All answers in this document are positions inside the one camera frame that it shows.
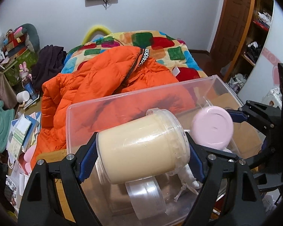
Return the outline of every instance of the jacket zipper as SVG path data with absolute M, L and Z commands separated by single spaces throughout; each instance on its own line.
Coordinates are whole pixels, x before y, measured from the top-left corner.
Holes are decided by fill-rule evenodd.
M 134 63 L 133 63 L 133 65 L 132 65 L 132 67 L 130 68 L 130 70 L 129 70 L 128 74 L 126 75 L 126 77 L 124 78 L 124 80 L 123 80 L 123 82 L 122 82 L 122 83 L 124 83 L 126 80 L 128 80 L 128 79 L 129 79 L 130 75 L 132 74 L 132 72 L 134 71 L 134 68 L 136 67 L 136 65 L 137 65 L 137 63 L 138 63 L 138 58 L 139 58 L 139 56 L 141 56 L 141 55 L 142 55 L 142 53 L 143 53 L 143 49 L 141 49 L 141 51 L 140 51 L 139 55 L 137 56 L 136 60 L 134 61 Z

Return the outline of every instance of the metal screw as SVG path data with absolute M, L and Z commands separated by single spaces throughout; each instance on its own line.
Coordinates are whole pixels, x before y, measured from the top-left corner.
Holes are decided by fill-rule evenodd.
M 243 159 L 239 159 L 239 163 L 240 163 L 241 165 L 245 165 L 245 164 L 246 164 L 246 161 L 243 160 Z
M 69 155 L 66 156 L 66 159 L 71 161 L 74 157 L 75 157 L 74 154 L 69 154 Z
M 43 159 L 40 159 L 40 160 L 37 161 L 37 164 L 38 164 L 38 165 L 42 165 L 43 163 L 44 163 L 44 160 L 43 160 Z
M 211 161 L 216 160 L 216 155 L 214 155 L 214 154 L 209 154 L 209 155 L 208 155 L 208 158 L 209 158 Z

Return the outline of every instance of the green box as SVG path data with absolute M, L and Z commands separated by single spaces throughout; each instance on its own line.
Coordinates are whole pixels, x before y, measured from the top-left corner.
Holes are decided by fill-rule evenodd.
M 11 86 L 14 86 L 21 81 L 21 78 L 19 76 L 19 65 L 23 64 L 24 61 L 26 62 L 26 66 L 29 69 L 29 72 L 31 73 L 30 68 L 33 64 L 37 63 L 38 55 L 27 49 L 3 71 L 6 78 L 8 79 L 8 83 Z

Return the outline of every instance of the beige liquid in jar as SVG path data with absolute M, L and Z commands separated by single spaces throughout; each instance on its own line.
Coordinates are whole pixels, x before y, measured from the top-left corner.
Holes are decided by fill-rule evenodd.
M 156 176 L 176 167 L 170 142 L 178 134 L 168 118 L 147 115 L 98 133 L 99 155 L 112 184 Z

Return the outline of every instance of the pink container lid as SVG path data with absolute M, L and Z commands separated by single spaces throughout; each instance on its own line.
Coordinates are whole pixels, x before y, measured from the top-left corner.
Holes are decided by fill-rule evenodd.
M 196 144 L 223 150 L 230 143 L 234 124 L 230 114 L 221 107 L 200 110 L 191 124 L 191 137 Z

